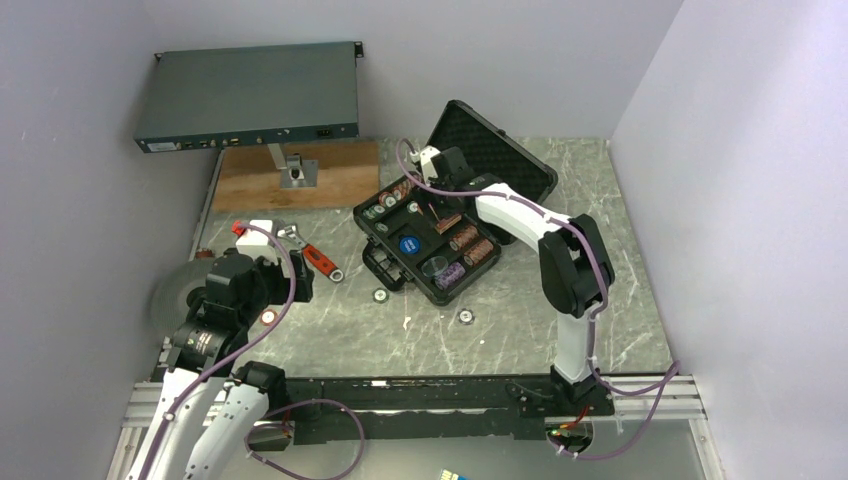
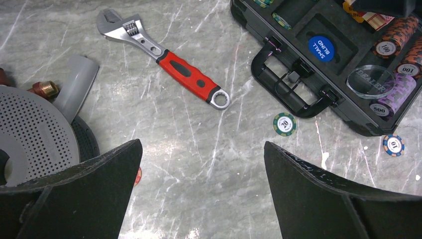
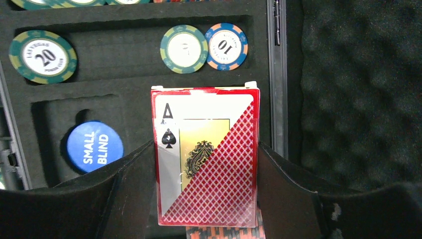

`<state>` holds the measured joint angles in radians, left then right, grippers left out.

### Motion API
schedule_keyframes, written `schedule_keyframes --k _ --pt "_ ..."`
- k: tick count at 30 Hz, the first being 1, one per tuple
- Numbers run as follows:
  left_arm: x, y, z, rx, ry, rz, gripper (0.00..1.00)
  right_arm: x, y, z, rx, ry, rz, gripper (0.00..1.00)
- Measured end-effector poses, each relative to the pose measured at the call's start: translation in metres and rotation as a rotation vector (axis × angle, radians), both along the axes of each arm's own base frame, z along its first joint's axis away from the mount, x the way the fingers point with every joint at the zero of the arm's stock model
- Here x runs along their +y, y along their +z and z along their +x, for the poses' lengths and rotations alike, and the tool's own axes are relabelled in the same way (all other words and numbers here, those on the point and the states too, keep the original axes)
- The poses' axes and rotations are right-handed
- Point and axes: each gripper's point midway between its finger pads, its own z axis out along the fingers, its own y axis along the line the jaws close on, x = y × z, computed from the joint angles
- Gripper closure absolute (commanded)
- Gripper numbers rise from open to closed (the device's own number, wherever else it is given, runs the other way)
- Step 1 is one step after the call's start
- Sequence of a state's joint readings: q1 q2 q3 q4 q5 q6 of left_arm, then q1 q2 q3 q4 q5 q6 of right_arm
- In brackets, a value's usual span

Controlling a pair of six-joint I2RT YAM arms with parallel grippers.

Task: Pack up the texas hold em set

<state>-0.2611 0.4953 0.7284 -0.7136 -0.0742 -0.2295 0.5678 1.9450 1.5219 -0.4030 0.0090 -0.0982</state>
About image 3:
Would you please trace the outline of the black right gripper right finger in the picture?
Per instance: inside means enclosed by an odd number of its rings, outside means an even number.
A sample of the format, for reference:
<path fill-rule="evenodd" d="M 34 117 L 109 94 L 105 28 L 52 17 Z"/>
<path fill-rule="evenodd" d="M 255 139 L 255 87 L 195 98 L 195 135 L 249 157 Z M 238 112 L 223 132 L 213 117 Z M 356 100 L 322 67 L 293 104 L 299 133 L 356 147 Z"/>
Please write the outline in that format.
<path fill-rule="evenodd" d="M 421 183 L 358 192 L 258 146 L 258 202 L 269 239 L 419 239 Z"/>

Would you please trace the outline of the blue small blind button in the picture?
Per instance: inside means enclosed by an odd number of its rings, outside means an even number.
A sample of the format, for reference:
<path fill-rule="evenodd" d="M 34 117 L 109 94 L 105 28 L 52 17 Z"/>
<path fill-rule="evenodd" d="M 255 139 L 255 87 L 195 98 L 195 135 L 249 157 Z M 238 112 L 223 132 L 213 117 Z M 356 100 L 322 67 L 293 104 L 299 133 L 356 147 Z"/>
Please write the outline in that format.
<path fill-rule="evenodd" d="M 118 133 L 100 121 L 88 121 L 75 127 L 66 142 L 70 161 L 89 173 L 113 163 L 124 155 Z"/>

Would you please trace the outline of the red playing card deck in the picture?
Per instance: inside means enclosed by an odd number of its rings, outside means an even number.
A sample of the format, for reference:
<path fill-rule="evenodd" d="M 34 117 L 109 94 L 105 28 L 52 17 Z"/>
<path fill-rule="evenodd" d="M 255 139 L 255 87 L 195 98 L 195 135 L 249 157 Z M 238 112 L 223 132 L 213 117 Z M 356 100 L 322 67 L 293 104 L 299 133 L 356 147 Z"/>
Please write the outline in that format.
<path fill-rule="evenodd" d="M 151 88 L 161 226 L 256 226 L 260 90 Z"/>

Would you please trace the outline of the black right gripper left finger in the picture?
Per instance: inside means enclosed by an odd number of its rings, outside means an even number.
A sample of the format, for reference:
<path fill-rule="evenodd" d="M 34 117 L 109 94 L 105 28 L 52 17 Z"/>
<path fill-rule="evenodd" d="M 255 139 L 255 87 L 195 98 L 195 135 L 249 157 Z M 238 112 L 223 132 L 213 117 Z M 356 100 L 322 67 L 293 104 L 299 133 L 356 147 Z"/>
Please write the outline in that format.
<path fill-rule="evenodd" d="M 3 239 L 142 239 L 155 187 L 149 141 L 124 158 L 53 188 L 0 193 Z"/>

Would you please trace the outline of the black poker case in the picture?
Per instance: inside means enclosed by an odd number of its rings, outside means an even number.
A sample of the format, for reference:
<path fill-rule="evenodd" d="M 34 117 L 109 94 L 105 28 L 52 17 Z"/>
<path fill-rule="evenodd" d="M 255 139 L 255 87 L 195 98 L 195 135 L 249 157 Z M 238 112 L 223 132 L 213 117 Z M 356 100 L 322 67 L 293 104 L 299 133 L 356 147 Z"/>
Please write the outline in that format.
<path fill-rule="evenodd" d="M 171 72 L 160 60 L 168 28 L 230 22 L 249 52 L 233 71 Z M 74 74 L 38 84 L 9 47 L 29 30 L 66 39 Z M 113 128 L 124 155 L 152 141 L 149 90 L 240 86 L 261 91 L 260 143 L 313 175 L 368 192 L 422 184 L 422 3 L 419 0 L 211 0 L 19 10 L 0 3 L 0 163 L 10 191 L 53 188 L 88 173 L 69 159 L 71 131 Z M 144 239 L 187 239 L 159 226 L 153 190 Z"/>

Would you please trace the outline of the orange chip stack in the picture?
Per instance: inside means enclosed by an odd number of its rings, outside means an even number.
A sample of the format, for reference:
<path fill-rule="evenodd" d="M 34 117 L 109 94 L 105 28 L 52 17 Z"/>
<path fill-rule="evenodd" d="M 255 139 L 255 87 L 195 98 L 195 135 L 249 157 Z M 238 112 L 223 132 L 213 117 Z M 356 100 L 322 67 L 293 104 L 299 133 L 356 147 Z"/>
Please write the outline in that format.
<path fill-rule="evenodd" d="M 257 227 L 186 227 L 188 239 L 265 239 L 261 210 L 256 211 Z"/>

